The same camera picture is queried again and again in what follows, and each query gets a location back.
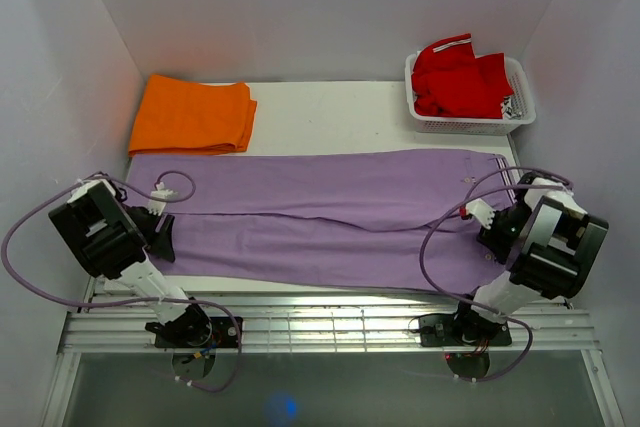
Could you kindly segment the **purple trousers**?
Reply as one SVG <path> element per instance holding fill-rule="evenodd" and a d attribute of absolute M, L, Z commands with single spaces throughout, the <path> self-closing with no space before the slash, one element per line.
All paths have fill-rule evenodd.
<path fill-rule="evenodd" d="M 416 149 L 323 156 L 134 158 L 132 204 L 158 178 L 180 195 L 166 275 L 317 287 L 465 293 L 502 272 L 461 219 L 428 226 L 469 191 L 508 206 L 502 156 Z"/>

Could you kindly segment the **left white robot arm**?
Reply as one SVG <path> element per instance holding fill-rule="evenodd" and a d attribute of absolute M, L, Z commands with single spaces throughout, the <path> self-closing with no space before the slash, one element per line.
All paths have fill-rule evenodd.
<path fill-rule="evenodd" d="M 184 290 L 169 282 L 152 263 L 174 262 L 175 217 L 166 205 L 177 193 L 158 182 L 145 206 L 128 206 L 125 195 L 108 179 L 91 179 L 74 189 L 49 219 L 72 254 L 92 277 L 104 277 L 149 297 L 157 320 L 145 329 L 171 346 L 208 347 L 213 326 L 204 310 Z"/>

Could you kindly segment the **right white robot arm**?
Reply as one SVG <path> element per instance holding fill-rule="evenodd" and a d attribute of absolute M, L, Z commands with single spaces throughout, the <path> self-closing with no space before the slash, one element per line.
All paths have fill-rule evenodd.
<path fill-rule="evenodd" d="M 575 297 L 609 231 L 606 220 L 577 204 L 568 184 L 538 172 L 522 175 L 511 206 L 496 210 L 476 199 L 461 215 L 478 221 L 477 241 L 505 267 L 458 305 L 451 329 L 464 344 L 491 341 L 532 301 Z"/>

